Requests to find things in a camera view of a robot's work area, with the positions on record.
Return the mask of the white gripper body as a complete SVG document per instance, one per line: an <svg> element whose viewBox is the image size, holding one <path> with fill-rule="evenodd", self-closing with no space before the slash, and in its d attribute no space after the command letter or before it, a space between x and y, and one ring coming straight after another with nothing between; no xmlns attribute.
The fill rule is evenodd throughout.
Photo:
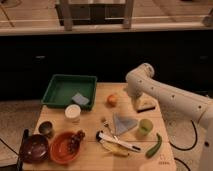
<svg viewBox="0 0 213 171"><path fill-rule="evenodd" d="M151 102L147 98L144 98L143 96L133 97L131 99L131 102L135 110L137 108L141 108L142 106L151 105Z"/></svg>

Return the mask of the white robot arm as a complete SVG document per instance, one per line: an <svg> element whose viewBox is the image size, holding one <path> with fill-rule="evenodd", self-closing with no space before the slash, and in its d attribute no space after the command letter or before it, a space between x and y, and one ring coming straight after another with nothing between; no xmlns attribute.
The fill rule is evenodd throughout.
<svg viewBox="0 0 213 171"><path fill-rule="evenodd" d="M153 79L154 68L143 63L127 73L126 91L131 99L143 93L173 106L206 129L198 171L213 171L213 99Z"/></svg>

